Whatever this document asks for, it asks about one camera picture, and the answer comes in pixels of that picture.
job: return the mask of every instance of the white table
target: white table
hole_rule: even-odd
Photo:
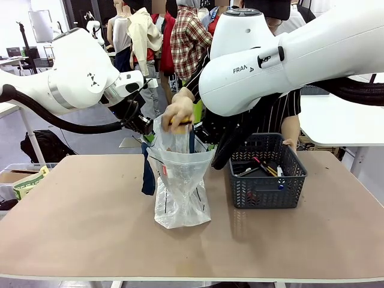
[[[18,106],[10,103],[0,103],[0,118],[7,116],[19,109]]]
[[[334,95],[302,96],[301,128],[315,144],[354,146],[351,172],[357,177],[370,146],[384,146],[384,109],[344,101]]]
[[[7,65],[18,65],[20,67],[21,73],[24,75],[24,69],[22,65],[22,61],[28,59],[28,57],[17,57],[17,58],[11,58],[7,60],[0,60],[0,67],[1,66],[7,66]]]

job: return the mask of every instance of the pen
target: pen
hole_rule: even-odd
[[[237,175],[237,177],[244,177],[244,176],[247,176],[248,174],[251,174],[255,171],[257,171],[259,168],[255,168],[255,169],[251,169],[251,168],[248,168],[247,171],[243,172],[243,173],[240,173],[239,175]]]
[[[275,169],[273,169],[271,166],[269,166],[265,161],[263,162],[265,164],[265,167],[271,171],[273,174],[275,174],[275,177],[277,177],[277,172],[275,171]]]
[[[253,157],[253,160],[256,161],[256,162],[260,165],[261,169],[263,169],[265,173],[267,173],[268,175],[272,175],[273,177],[276,177],[276,176],[277,176],[276,174],[274,174],[273,172],[271,172],[270,170],[268,170],[268,169],[263,165],[263,163],[260,162],[259,159],[257,159],[256,157]]]

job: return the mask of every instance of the black bag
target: black bag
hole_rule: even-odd
[[[38,130],[34,131],[34,133],[46,163],[59,163],[66,156],[76,155],[76,153],[65,145],[52,131]],[[37,156],[31,140],[28,137],[28,133],[25,135],[25,140],[21,141],[20,147],[22,151],[31,158],[32,163],[38,163]]]

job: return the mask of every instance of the plastic bag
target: plastic bag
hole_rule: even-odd
[[[189,154],[189,133],[164,132],[161,117],[155,119],[154,131],[156,139],[147,151],[160,174],[155,221],[167,229],[210,221],[203,177],[215,151]]]

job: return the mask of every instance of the table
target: table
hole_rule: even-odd
[[[6,66],[6,65],[18,65],[20,67],[21,73],[24,74],[24,69],[22,65],[22,61],[28,59],[28,57],[17,57],[17,58],[12,58],[12,59],[7,59],[7,60],[0,60],[0,66]]]
[[[384,209],[329,152],[296,209],[237,210],[205,176],[212,221],[167,230],[143,195],[142,155],[65,158],[0,221],[0,277],[345,283],[384,280]]]
[[[351,172],[358,177],[370,146],[384,146],[384,109],[334,95],[302,96],[301,129],[315,144],[358,147]]]

